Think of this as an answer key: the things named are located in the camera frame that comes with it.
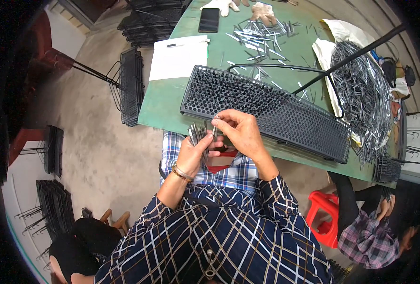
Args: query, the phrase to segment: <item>smartphone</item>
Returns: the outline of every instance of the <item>smartphone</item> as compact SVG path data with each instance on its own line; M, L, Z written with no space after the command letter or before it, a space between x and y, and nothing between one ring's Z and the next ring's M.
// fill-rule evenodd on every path
M199 29L200 33L217 33L219 25L219 9L203 8L200 14Z

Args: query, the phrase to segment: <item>work glove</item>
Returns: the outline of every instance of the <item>work glove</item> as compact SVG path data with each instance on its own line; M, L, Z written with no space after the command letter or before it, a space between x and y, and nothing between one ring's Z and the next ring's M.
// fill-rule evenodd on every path
M229 14L229 7L232 8L235 12L240 11L240 9L232 0L212 0L207 5L202 6L200 10L202 11L203 8L218 8L221 10L221 16L227 17L227 15Z
M266 26L269 26L270 22L273 25L276 25L276 18L274 17L273 7L271 5L257 2L255 5L252 6L251 11L252 21L255 21L258 18L260 18Z
M240 6L240 0L234 0L234 3L237 6ZM243 3L243 5L245 5L246 7L249 7L249 2L248 0L241 0L241 3Z

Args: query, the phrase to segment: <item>pen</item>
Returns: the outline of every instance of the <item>pen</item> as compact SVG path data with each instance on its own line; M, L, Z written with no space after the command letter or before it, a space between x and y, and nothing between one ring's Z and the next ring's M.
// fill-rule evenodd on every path
M201 42L210 42L210 39L206 39L206 40L201 40L201 41L199 41L199 42L197 42L197 43L201 43ZM173 44L168 44L168 45L166 45L166 47L176 47L176 46L184 46L185 44L175 44L175 43L173 43Z

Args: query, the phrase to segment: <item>red plastic stool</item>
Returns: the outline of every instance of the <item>red plastic stool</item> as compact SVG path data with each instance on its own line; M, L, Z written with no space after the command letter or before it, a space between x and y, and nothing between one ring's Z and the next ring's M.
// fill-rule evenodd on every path
M339 212L339 198L334 194L325 194L320 191L313 191L308 199L311 201L311 208L308 216L306 216L306 223L308 223L311 231L316 236L318 242L331 247L332 249L338 247L338 212ZM332 220L330 222L323 222L314 230L311 227L316 213L322 209L330 214Z

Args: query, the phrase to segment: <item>black pants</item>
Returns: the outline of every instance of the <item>black pants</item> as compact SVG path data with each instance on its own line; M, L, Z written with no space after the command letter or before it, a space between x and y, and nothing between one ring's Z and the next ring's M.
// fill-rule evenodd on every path
M95 275L99 269L95 255L110 257L120 239L121 234L114 227L93 218L78 219L71 233L61 234L52 242L49 255L57 259L63 276L71 284L73 273Z
M382 186L374 185L365 190L354 192L352 183L345 175L328 172L333 183L336 184L336 191L339 197L338 214L338 240L343 230L349 227L358 217L359 209L357 201L364 201L361 210L366 214L371 214L377 210L380 197L382 196Z

